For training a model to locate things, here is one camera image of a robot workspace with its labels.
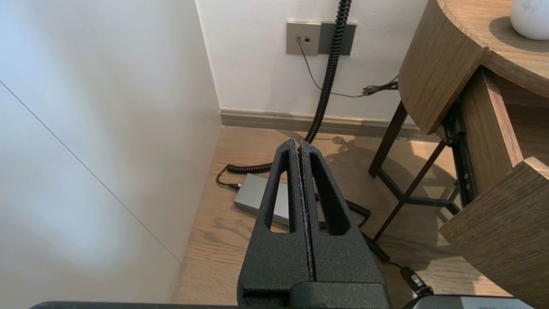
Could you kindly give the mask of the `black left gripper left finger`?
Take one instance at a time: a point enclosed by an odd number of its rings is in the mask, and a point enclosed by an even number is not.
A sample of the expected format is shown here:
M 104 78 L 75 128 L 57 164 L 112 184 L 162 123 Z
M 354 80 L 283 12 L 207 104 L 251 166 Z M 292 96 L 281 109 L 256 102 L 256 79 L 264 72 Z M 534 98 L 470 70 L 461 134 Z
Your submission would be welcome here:
M 259 212 L 237 281 L 237 303 L 245 307 L 285 307 L 290 290 L 315 278 L 310 219 L 304 198 L 299 147 L 289 139 L 277 147 Z M 280 178 L 288 178 L 290 230 L 271 230 Z

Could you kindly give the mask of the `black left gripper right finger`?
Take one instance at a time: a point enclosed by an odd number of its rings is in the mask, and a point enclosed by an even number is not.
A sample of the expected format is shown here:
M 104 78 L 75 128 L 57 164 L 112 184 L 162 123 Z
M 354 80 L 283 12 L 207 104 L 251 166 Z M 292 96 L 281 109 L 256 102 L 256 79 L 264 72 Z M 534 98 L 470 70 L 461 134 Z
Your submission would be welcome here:
M 341 283 L 340 297 L 388 297 L 386 280 L 322 153 L 304 141 L 300 164 L 314 279 Z

